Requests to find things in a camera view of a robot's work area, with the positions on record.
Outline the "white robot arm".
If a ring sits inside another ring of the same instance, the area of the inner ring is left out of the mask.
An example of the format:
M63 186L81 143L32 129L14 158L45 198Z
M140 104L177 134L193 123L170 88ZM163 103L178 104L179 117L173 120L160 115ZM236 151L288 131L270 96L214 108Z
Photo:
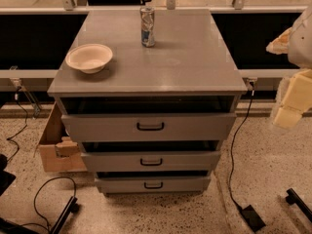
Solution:
M271 114L274 126L289 130L312 108L312 5L290 28L270 42L266 51L275 55L287 54L289 62L300 68L291 78L281 81Z

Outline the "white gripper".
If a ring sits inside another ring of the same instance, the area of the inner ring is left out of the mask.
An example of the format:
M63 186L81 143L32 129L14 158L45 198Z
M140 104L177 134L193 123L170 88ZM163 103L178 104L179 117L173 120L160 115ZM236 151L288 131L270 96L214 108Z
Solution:
M273 111L273 125L285 130L293 128L302 118L302 113L312 107L312 70L301 70L290 79L282 100L284 107Z

